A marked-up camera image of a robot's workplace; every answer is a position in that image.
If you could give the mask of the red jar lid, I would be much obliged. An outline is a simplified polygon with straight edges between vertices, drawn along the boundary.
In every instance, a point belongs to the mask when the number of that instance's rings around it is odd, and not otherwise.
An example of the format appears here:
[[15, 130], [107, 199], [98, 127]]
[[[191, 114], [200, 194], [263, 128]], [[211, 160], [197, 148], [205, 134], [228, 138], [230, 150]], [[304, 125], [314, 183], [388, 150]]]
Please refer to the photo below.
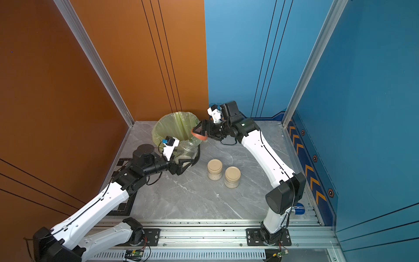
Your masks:
[[195, 133], [194, 131], [191, 131], [191, 134], [192, 134], [195, 138], [197, 138], [197, 139], [199, 139], [199, 140], [201, 140], [201, 141], [205, 141], [205, 140], [207, 140], [207, 139], [208, 139], [208, 136], [207, 136], [207, 135], [201, 135], [201, 134]]

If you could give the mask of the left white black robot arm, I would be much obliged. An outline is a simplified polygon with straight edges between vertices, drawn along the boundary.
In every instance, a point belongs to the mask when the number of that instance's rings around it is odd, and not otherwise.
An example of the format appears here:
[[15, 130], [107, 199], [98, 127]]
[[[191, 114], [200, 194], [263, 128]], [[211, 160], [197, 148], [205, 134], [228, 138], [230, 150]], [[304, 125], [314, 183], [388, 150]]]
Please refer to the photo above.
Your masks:
[[119, 244], [146, 246], [144, 227], [132, 217], [99, 233], [88, 235], [88, 232], [114, 207], [147, 185], [150, 176], [165, 171], [181, 175], [200, 158], [199, 147], [191, 154], [174, 146], [164, 146], [163, 151], [168, 155], [157, 154], [151, 144], [140, 145], [127, 165], [90, 202], [53, 228], [42, 227], [34, 233], [33, 261], [85, 262]]

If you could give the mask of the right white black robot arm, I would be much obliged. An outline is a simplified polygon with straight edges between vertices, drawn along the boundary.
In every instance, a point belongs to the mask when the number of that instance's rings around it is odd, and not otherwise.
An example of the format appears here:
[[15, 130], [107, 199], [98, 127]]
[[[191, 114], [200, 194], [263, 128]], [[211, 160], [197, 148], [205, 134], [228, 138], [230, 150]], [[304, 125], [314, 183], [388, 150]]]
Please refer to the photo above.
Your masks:
[[291, 210], [303, 197], [306, 177], [294, 172], [268, 144], [256, 122], [245, 117], [235, 101], [207, 110], [210, 119], [202, 120], [191, 133], [200, 140], [236, 139], [257, 160], [267, 175], [272, 190], [265, 195], [268, 213], [261, 223], [260, 235], [266, 245], [290, 246], [288, 226]]

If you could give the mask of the rice jar cream lid left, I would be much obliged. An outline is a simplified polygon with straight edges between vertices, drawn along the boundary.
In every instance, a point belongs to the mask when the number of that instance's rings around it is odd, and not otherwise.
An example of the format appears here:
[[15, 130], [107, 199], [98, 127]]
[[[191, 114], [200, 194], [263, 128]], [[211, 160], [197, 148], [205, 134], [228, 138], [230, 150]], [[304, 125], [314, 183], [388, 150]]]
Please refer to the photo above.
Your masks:
[[212, 159], [207, 164], [208, 178], [218, 181], [222, 177], [223, 164], [219, 159]]

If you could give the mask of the yellow-green plastic bin liner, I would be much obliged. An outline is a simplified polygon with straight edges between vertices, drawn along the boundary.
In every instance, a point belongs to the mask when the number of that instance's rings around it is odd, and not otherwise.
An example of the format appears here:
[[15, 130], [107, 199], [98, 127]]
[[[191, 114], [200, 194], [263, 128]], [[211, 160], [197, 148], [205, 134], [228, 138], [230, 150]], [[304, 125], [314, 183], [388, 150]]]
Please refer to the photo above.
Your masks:
[[171, 136], [180, 141], [177, 148], [185, 148], [187, 145], [198, 147], [202, 141], [193, 136], [192, 130], [199, 123], [200, 120], [191, 112], [180, 111], [165, 115], [153, 127], [152, 141], [161, 146], [161, 142]]

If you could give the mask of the left green circuit board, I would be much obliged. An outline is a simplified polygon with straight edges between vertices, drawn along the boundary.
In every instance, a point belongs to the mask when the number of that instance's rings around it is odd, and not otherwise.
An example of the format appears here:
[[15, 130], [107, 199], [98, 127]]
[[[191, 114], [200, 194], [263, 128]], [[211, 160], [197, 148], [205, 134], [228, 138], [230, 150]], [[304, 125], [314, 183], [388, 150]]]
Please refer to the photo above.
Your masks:
[[144, 258], [144, 250], [127, 250], [124, 255], [125, 262], [141, 262]]

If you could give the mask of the green circuit board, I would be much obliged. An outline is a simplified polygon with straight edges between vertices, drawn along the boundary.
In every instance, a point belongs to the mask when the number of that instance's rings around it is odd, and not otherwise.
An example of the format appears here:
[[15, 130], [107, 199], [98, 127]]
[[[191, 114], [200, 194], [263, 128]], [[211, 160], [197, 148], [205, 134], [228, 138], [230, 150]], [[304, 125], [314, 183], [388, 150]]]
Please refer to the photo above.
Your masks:
[[125, 262], [141, 262], [144, 258], [144, 250], [127, 250], [124, 255]]
[[275, 259], [278, 262], [281, 262], [284, 256], [289, 254], [289, 250], [285, 248], [284, 250], [278, 250], [272, 255], [272, 259]]

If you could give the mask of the blue silver can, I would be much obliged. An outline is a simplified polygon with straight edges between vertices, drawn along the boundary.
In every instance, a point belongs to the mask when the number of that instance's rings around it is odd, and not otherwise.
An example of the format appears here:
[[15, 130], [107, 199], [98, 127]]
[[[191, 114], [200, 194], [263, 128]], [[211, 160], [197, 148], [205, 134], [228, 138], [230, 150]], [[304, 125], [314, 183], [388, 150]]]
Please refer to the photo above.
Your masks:
[[306, 212], [306, 209], [305, 209], [305, 207], [304, 207], [304, 205], [303, 205], [303, 204], [301, 204], [301, 203], [296, 203], [296, 204], [293, 206], [293, 208], [292, 208], [292, 212], [293, 212], [295, 215], [304, 215], [304, 214], [305, 214], [305, 212]]

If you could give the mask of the right green circuit board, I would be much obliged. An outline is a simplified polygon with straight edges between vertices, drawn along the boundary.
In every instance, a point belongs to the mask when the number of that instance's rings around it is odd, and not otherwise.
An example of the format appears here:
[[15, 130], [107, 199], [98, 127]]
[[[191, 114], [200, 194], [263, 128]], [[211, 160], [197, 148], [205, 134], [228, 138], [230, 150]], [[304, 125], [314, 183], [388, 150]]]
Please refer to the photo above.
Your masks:
[[289, 250], [285, 248], [284, 250], [278, 250], [272, 255], [272, 259], [275, 259], [278, 262], [281, 262], [284, 256], [289, 254]]

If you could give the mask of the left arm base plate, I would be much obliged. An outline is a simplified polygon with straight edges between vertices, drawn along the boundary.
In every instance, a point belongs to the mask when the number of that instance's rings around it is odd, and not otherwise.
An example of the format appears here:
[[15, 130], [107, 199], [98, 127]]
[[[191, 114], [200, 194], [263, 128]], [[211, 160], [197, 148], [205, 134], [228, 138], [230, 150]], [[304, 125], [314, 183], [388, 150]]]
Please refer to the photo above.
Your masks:
[[155, 247], [158, 245], [160, 237], [159, 228], [144, 228], [142, 231], [135, 231], [128, 242], [117, 245], [117, 247], [135, 247], [144, 246]]

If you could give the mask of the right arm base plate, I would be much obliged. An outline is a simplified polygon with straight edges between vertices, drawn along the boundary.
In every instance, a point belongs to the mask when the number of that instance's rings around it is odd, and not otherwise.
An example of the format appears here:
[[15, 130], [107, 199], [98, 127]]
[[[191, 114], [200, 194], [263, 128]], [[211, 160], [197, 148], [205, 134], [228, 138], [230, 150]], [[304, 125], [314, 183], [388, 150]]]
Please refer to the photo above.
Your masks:
[[271, 234], [263, 228], [246, 229], [248, 246], [285, 246], [292, 245], [291, 236], [287, 228], [282, 228], [278, 232]]

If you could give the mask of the aluminium front rail frame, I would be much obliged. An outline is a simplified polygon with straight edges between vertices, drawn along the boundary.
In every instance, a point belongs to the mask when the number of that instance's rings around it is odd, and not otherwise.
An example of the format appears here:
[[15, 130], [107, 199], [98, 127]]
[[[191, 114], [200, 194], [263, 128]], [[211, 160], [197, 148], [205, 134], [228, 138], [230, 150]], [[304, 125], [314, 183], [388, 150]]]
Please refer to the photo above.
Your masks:
[[[326, 249], [331, 260], [345, 261], [343, 251], [331, 227], [318, 224], [292, 224], [288, 227], [292, 245], [285, 246], [248, 246], [246, 229], [260, 228], [254, 219], [141, 219], [144, 228], [159, 228], [158, 245], [151, 248], [168, 251], [170, 249], [199, 249], [220, 253], [222, 250], [243, 249], [261, 250], [307, 250]], [[105, 219], [99, 221], [88, 235], [99, 233], [118, 225], [119, 221]]]

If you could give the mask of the left aluminium corner post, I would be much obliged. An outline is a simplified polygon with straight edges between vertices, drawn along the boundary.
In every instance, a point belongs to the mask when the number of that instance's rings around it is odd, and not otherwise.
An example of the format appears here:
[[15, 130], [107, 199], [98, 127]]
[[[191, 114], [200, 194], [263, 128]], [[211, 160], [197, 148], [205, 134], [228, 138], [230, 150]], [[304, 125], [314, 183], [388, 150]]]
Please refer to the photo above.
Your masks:
[[71, 2], [68, 0], [54, 0], [54, 3], [82, 48], [91, 66], [100, 78], [115, 106], [119, 110], [121, 116], [125, 120], [127, 126], [132, 128], [135, 121]]

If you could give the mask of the aluminium corner post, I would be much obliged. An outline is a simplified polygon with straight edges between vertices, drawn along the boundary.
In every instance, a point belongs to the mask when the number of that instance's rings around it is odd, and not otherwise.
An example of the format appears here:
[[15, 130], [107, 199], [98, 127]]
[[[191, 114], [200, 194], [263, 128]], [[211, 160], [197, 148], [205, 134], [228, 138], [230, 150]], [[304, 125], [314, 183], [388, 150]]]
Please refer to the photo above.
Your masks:
[[100, 78], [115, 106], [119, 110], [121, 116], [125, 120], [127, 126], [132, 128], [135, 121], [71, 2], [68, 0], [54, 0], [54, 3], [82, 48], [91, 66]]
[[295, 113], [297, 106], [312, 78], [313, 73], [329, 43], [329, 40], [342, 16], [348, 0], [334, 0], [327, 13], [326, 19], [322, 25], [316, 42], [313, 46], [311, 54], [307, 60], [301, 77], [296, 85], [296, 88], [291, 96], [289, 105], [282, 120], [282, 127], [286, 128]]

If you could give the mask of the right aluminium corner post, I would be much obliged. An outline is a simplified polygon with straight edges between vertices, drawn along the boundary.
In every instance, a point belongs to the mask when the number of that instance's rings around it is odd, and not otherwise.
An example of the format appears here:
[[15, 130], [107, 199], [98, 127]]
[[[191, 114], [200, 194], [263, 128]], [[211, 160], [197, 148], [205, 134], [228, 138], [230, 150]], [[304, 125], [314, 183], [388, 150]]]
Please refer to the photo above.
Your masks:
[[296, 85], [296, 88], [291, 96], [289, 105], [282, 120], [282, 127], [286, 128], [295, 113], [297, 106], [312, 78], [313, 73], [329, 43], [329, 40], [342, 16], [348, 0], [334, 0], [327, 13], [326, 19], [322, 25], [316, 42], [313, 46], [311, 54], [307, 60], [301, 77]]

